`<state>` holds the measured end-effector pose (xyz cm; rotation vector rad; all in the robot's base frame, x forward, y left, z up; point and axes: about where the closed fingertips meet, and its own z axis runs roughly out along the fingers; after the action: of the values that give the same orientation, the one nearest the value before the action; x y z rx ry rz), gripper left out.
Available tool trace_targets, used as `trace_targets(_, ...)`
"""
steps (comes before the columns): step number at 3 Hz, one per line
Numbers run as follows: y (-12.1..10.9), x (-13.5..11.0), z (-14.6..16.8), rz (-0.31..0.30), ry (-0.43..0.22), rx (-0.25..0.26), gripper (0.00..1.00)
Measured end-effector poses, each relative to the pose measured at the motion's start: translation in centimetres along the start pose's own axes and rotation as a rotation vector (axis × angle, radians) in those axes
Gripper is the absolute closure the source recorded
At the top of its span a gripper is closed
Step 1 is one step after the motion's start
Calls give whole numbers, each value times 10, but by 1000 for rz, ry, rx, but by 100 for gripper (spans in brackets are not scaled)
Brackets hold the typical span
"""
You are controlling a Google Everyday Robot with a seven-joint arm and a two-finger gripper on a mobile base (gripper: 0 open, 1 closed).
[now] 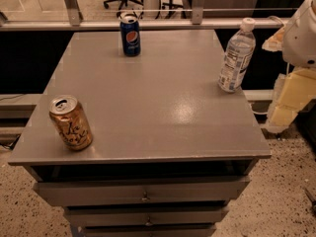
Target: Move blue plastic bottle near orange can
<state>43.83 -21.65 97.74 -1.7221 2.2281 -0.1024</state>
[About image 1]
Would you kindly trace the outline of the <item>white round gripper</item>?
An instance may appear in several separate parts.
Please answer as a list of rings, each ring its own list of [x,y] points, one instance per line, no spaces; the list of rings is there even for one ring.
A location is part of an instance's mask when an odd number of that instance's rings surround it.
[[[275,83],[266,130],[281,133],[316,98],[316,0],[305,0],[285,27],[264,41],[262,49],[282,51],[285,62],[300,66],[288,75],[280,74]]]

